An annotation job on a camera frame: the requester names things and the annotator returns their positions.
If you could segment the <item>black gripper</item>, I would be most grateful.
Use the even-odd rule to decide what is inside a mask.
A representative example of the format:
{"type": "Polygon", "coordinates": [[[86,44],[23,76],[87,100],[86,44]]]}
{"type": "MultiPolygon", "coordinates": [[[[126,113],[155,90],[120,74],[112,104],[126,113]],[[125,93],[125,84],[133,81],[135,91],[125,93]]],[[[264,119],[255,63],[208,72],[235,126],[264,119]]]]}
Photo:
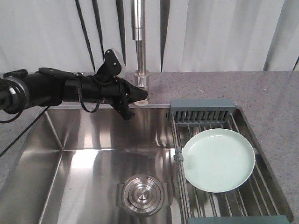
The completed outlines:
{"type": "Polygon", "coordinates": [[[78,74],[65,81],[64,101],[109,104],[124,120],[130,120],[135,114],[128,105],[148,105],[148,92],[117,77],[121,69],[120,63],[104,63],[94,75],[78,74]]]}

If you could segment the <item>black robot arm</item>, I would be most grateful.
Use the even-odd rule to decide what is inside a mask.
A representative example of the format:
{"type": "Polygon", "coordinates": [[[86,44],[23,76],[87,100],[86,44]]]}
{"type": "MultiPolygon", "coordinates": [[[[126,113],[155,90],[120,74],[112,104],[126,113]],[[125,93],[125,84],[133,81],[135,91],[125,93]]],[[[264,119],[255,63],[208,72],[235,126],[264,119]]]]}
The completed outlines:
{"type": "Polygon", "coordinates": [[[79,102],[84,110],[85,103],[94,103],[93,112],[100,104],[111,105],[124,120],[129,120],[134,115],[129,104],[147,96],[147,91],[118,77],[106,64],[88,76],[42,67],[31,74],[25,69],[11,71],[0,80],[0,108],[16,117],[34,106],[79,102]]]}

